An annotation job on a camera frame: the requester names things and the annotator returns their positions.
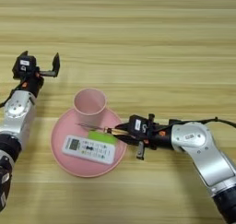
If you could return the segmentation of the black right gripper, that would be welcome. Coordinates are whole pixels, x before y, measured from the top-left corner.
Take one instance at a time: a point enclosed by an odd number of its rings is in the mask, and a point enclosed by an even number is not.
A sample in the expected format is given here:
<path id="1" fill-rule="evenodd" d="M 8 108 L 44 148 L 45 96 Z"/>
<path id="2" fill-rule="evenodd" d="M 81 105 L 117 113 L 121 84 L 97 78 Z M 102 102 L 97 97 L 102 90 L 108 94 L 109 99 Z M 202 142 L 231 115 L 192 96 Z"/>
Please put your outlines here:
<path id="1" fill-rule="evenodd" d="M 116 138 L 127 145 L 138 146 L 136 157 L 143 159 L 145 149 L 156 150 L 158 147 L 172 149 L 171 126 L 154 122 L 155 115 L 150 113 L 148 118 L 131 115 L 129 121 L 118 124 L 115 129 L 124 130 L 128 135 L 117 135 Z"/>

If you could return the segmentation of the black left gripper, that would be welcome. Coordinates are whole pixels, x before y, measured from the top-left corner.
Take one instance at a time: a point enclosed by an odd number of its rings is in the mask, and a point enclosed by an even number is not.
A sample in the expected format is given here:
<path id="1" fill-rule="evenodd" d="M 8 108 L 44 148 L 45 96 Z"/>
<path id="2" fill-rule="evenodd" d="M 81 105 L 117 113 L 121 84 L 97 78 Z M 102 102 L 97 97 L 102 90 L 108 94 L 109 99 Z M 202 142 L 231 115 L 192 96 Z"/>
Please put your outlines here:
<path id="1" fill-rule="evenodd" d="M 27 56 L 28 51 L 25 51 L 19 55 Z M 57 53 L 53 59 L 53 71 L 36 71 L 34 73 L 26 74 L 24 73 L 20 77 L 15 77 L 19 80 L 19 85 L 16 87 L 16 90 L 24 90 L 33 94 L 35 97 L 38 96 L 41 87 L 44 83 L 44 77 L 57 77 L 60 69 L 60 57 Z"/>

